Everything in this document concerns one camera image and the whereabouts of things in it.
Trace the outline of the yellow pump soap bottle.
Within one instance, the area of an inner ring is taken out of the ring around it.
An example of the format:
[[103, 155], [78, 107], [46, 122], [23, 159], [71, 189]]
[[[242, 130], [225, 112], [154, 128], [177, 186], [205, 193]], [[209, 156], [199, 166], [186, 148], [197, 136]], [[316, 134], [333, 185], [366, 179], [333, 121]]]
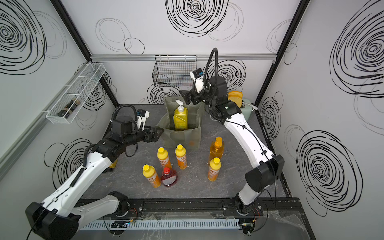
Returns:
[[180, 100], [175, 100], [179, 105], [174, 111], [174, 124], [176, 131], [184, 131], [188, 129], [188, 109], [184, 107], [184, 103]]

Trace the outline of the green fabric shopping bag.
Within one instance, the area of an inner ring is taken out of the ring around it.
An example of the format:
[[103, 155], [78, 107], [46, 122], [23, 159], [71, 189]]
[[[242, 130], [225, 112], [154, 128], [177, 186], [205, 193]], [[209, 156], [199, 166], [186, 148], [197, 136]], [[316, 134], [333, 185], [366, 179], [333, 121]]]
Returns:
[[[179, 103], [183, 103], [187, 113], [187, 121], [184, 123], [186, 129], [177, 129], [180, 118], [175, 114], [179, 112]], [[157, 126], [164, 129], [161, 138], [165, 142], [166, 148], [176, 148], [177, 145], [183, 145], [187, 150], [198, 150], [202, 140], [202, 120], [204, 115], [204, 104], [187, 105], [182, 97], [166, 97], [164, 105], [167, 113], [161, 118]]]

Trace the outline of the orange pump soap bottle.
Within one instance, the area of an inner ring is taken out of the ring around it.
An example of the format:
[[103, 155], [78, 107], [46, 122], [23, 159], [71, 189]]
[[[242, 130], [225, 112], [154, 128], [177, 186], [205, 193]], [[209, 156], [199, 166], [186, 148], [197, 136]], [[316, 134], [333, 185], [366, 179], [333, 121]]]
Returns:
[[225, 150], [225, 144], [222, 137], [216, 137], [214, 141], [212, 141], [210, 146], [210, 155], [209, 162], [214, 158], [219, 158], [220, 160], [223, 157]]

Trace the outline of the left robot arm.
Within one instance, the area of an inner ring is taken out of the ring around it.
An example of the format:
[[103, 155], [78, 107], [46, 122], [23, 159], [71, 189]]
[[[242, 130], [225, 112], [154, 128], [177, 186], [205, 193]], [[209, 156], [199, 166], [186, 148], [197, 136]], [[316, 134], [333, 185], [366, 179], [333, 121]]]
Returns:
[[104, 198], [78, 207], [90, 185], [131, 145], [155, 143], [164, 129], [145, 125], [146, 117], [111, 120], [111, 130], [86, 148], [80, 167], [41, 203], [31, 203], [25, 213], [31, 233], [45, 240], [70, 240], [85, 225], [110, 214], [124, 217], [131, 210], [127, 196], [113, 191]]

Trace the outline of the yellow object behind left arm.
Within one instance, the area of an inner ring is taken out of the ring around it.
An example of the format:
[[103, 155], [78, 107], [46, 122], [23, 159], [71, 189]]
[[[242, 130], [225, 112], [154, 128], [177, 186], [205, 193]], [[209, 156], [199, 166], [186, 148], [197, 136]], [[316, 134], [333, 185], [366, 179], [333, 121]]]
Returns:
[[116, 160], [114, 163], [112, 163], [112, 164], [109, 166], [109, 168], [110, 168], [110, 169], [114, 169], [114, 168], [116, 167], [116, 165], [117, 165], [117, 162], [118, 162], [118, 160]]

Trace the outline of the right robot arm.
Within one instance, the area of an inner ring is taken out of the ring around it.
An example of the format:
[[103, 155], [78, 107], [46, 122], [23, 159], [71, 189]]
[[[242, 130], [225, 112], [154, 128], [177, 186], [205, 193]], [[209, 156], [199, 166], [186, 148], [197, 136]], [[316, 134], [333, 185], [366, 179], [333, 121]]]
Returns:
[[191, 78], [192, 89], [180, 91], [185, 102], [194, 105], [203, 102], [208, 107], [209, 114], [233, 134], [251, 163], [252, 170], [245, 175], [246, 184], [235, 198], [237, 211], [245, 215], [250, 212], [260, 194], [280, 178], [285, 160], [262, 143], [249, 126], [240, 107], [228, 99], [224, 78]]

